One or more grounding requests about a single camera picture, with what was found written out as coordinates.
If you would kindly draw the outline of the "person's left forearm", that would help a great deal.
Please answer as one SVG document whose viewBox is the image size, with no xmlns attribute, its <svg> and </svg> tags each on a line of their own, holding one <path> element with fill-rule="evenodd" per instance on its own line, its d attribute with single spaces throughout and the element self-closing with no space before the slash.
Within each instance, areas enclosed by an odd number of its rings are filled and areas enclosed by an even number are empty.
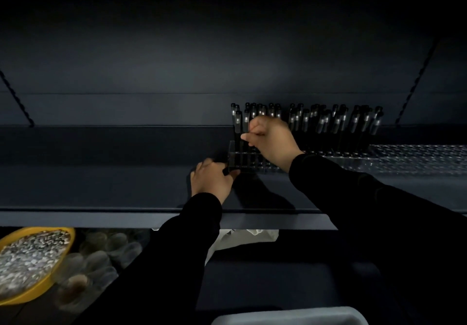
<svg viewBox="0 0 467 325">
<path fill-rule="evenodd" d="M 221 216 L 213 194 L 191 197 L 72 325 L 191 324 Z"/>
</svg>

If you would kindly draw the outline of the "long clear perforated pen tray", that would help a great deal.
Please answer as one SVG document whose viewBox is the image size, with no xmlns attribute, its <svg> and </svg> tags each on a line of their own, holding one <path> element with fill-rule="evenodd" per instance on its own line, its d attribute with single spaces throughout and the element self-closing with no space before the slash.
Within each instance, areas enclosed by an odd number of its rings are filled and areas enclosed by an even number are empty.
<svg viewBox="0 0 467 325">
<path fill-rule="evenodd" d="M 340 167 L 372 175 L 467 176 L 467 145 L 380 144 L 365 151 L 309 150 Z"/>
</svg>

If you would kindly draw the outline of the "pile of small silver pieces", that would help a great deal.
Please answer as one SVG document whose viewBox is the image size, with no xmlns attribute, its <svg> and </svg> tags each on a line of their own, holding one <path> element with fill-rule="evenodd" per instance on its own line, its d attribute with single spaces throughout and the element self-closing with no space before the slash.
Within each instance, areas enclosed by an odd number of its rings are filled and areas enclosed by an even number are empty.
<svg viewBox="0 0 467 325">
<path fill-rule="evenodd" d="M 21 228 L 0 239 L 0 305 L 21 304 L 51 286 L 75 239 L 70 228 Z"/>
</svg>

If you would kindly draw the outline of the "slotted shelf upright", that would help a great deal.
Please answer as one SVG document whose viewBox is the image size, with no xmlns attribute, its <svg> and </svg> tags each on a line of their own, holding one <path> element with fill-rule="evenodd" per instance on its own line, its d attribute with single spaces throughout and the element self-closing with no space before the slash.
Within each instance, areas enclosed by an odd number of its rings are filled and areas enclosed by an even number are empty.
<svg viewBox="0 0 467 325">
<path fill-rule="evenodd" d="M 32 119 L 32 117 L 30 116 L 29 112 L 27 111 L 25 105 L 21 102 L 19 96 L 17 95 L 17 93 L 15 92 L 15 90 L 12 88 L 11 84 L 9 83 L 6 75 L 3 73 L 3 71 L 0 69 L 0 80 L 2 80 L 3 84 L 5 85 L 5 87 L 7 88 L 7 90 L 10 92 L 13 100 L 16 102 L 16 104 L 18 105 L 19 109 L 21 110 L 21 112 L 23 113 L 24 117 L 26 118 L 26 120 L 28 121 L 28 126 L 29 127 L 35 127 L 36 124 L 34 122 L 34 120 Z"/>
<path fill-rule="evenodd" d="M 400 112 L 397 115 L 397 118 L 396 118 L 396 120 L 394 122 L 394 126 L 396 128 L 401 127 L 401 120 L 402 120 L 402 117 L 403 117 L 403 115 L 404 115 L 404 113 L 406 111 L 406 108 L 407 108 L 413 94 L 415 93 L 415 91 L 416 91 L 416 89 L 417 89 L 417 87 L 418 87 L 418 85 L 420 83 L 420 80 L 422 79 L 424 73 L 426 72 L 426 69 L 428 68 L 428 66 L 429 66 L 429 64 L 431 62 L 431 59 L 432 59 L 432 57 L 433 57 L 433 55 L 434 55 L 434 53 L 435 53 L 435 51 L 436 51 L 436 49 L 437 49 L 437 47 L 438 47 L 438 45 L 440 43 L 440 40 L 441 40 L 441 35 L 435 35 L 435 37 L 433 38 L 433 41 L 432 41 L 432 43 L 430 45 L 430 48 L 429 48 L 429 51 L 428 51 L 428 53 L 427 53 L 427 55 L 426 55 L 426 57 L 425 57 L 425 59 L 424 59 L 424 61 L 422 63 L 422 66 L 421 66 L 421 68 L 420 68 L 420 70 L 419 70 L 419 72 L 418 72 L 418 74 L 417 74 L 417 76 L 416 76 L 416 78 L 415 78 L 415 80 L 413 82 L 413 85 L 411 86 L 411 88 L 410 88 L 410 90 L 408 92 L 408 95 L 407 95 L 406 99 L 404 100 L 403 105 L 402 105 L 402 107 L 400 109 Z"/>
</svg>

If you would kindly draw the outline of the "single black pen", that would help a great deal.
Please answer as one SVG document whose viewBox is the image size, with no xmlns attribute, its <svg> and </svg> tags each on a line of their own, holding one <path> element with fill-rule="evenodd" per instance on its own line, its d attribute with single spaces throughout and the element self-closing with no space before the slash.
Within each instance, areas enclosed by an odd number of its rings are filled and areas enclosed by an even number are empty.
<svg viewBox="0 0 467 325">
<path fill-rule="evenodd" d="M 250 107 L 250 119 L 249 121 L 251 122 L 258 114 L 258 107 L 256 103 L 253 103 Z M 258 153 L 258 149 L 255 146 L 251 146 L 251 152 L 252 153 Z"/>
</svg>

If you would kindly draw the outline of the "row of black pens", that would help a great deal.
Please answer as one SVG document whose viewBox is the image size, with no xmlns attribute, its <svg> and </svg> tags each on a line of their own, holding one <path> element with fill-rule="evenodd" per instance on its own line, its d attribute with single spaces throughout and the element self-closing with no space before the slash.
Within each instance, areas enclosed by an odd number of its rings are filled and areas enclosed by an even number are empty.
<svg viewBox="0 0 467 325">
<path fill-rule="evenodd" d="M 242 133 L 249 131 L 250 107 L 231 104 L 233 140 L 240 141 Z M 365 151 L 374 140 L 382 124 L 382 106 L 355 105 L 352 110 L 346 104 L 289 104 L 282 108 L 279 103 L 256 103 L 258 116 L 278 118 L 288 125 L 299 148 L 308 145 L 309 150 L 334 150 L 336 152 Z"/>
</svg>

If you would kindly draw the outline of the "white crumpled cloth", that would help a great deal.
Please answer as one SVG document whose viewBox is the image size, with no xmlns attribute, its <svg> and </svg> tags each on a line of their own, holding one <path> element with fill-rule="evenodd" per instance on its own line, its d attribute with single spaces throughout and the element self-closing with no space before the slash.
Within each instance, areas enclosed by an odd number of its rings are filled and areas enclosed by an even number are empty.
<svg viewBox="0 0 467 325">
<path fill-rule="evenodd" d="M 216 251 L 248 244 L 275 242 L 278 236 L 278 229 L 220 229 L 217 239 L 208 249 L 205 264 Z"/>
</svg>

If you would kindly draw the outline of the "person's right forearm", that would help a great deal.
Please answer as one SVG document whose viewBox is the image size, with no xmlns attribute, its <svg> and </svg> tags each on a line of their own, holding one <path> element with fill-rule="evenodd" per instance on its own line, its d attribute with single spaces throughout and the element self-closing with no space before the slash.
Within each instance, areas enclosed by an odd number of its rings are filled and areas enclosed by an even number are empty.
<svg viewBox="0 0 467 325">
<path fill-rule="evenodd" d="M 467 217 L 298 150 L 291 183 L 431 325 L 467 325 Z"/>
</svg>

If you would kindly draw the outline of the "small clear acrylic pen rack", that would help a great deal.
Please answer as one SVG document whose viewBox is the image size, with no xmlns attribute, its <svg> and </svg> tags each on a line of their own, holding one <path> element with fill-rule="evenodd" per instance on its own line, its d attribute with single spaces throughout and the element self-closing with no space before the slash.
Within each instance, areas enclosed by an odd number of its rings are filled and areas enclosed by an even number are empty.
<svg viewBox="0 0 467 325">
<path fill-rule="evenodd" d="M 255 147 L 246 141 L 231 140 L 227 154 L 228 171 L 240 170 L 244 173 L 264 173 L 270 165 Z"/>
</svg>

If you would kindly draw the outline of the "person's right hand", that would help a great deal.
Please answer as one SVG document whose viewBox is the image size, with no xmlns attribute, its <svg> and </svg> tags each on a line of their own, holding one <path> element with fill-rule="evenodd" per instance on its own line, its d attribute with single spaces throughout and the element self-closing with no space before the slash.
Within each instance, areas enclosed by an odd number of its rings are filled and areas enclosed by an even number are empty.
<svg viewBox="0 0 467 325">
<path fill-rule="evenodd" d="M 249 123 L 248 133 L 262 135 L 261 146 L 255 146 L 268 161 L 289 173 L 293 160 L 303 154 L 288 125 L 278 118 L 258 116 Z"/>
</svg>

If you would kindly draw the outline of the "person's left hand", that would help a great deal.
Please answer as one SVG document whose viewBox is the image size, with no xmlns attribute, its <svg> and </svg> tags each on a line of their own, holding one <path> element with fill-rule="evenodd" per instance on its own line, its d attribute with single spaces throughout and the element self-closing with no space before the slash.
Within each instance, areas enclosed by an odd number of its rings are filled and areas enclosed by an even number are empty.
<svg viewBox="0 0 467 325">
<path fill-rule="evenodd" d="M 198 163 L 195 170 L 190 173 L 191 196 L 210 193 L 223 204 L 233 186 L 233 182 L 225 180 L 223 169 L 226 167 L 226 163 L 216 163 L 209 157 Z"/>
</svg>

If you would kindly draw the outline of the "dark blue metal shelf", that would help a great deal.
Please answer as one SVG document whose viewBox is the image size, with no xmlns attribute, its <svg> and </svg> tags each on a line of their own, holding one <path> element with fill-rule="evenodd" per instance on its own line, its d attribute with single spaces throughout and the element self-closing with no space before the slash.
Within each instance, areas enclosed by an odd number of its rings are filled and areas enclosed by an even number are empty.
<svg viewBox="0 0 467 325">
<path fill-rule="evenodd" d="M 0 226 L 157 228 L 190 196 L 189 172 L 224 160 L 227 127 L 0 127 Z M 467 216 L 467 174 L 382 182 Z M 336 229 L 283 173 L 237 183 L 222 228 Z"/>
</svg>

